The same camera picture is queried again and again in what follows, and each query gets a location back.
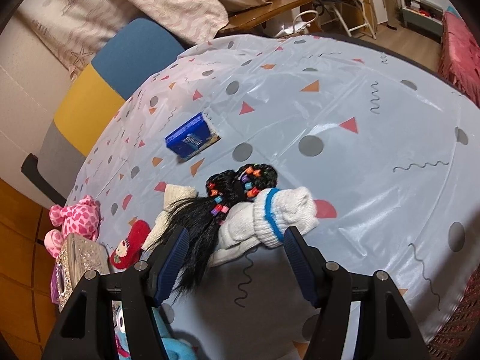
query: red slipper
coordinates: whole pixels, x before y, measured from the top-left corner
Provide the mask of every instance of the red slipper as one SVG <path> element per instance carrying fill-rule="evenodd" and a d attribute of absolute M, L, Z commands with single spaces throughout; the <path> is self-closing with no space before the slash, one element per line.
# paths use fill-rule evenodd
<path fill-rule="evenodd" d="M 118 269 L 126 269 L 140 259 L 142 245 L 145 242 L 150 227 L 142 220 L 136 221 L 131 227 L 128 236 L 118 244 L 110 256 L 110 263 Z"/>

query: tissue box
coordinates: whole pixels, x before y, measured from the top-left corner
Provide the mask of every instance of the tissue box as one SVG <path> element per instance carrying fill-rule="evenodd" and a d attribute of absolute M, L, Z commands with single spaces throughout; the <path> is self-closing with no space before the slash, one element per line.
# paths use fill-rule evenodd
<path fill-rule="evenodd" d="M 165 145 L 183 160 L 189 160 L 219 139 L 200 112 L 168 135 Z"/>

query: pink blanket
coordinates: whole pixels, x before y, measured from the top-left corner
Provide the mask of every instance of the pink blanket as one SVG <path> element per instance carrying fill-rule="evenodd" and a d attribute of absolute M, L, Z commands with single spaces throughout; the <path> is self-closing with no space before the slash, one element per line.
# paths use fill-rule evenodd
<path fill-rule="evenodd" d="M 465 22 L 443 15 L 443 45 L 439 74 L 480 107 L 480 47 Z"/>

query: pink leopard print plush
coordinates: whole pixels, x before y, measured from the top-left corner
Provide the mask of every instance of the pink leopard print plush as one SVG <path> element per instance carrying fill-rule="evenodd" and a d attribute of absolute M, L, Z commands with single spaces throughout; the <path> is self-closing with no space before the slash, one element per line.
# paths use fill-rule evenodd
<path fill-rule="evenodd" d="M 44 244 L 49 253 L 57 258 L 67 235 L 70 233 L 97 240 L 98 225 L 100 222 L 100 207 L 90 195 L 85 195 L 78 204 L 69 207 L 55 205 L 50 208 L 50 221 L 52 225 L 62 226 L 61 232 L 50 230 L 44 239 Z"/>

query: black hair extension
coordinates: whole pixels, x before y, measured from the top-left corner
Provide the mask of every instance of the black hair extension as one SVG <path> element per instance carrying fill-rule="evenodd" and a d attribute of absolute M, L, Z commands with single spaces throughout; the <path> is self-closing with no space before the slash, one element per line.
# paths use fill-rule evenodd
<path fill-rule="evenodd" d="M 237 172 L 226 170 L 210 176 L 205 184 L 208 197 L 181 199 L 172 205 L 160 243 L 165 243 L 179 225 L 190 234 L 180 283 L 175 289 L 178 295 L 200 285 L 228 210 L 237 203 L 253 201 L 266 188 L 276 187 L 277 177 L 270 165 L 247 164 Z"/>

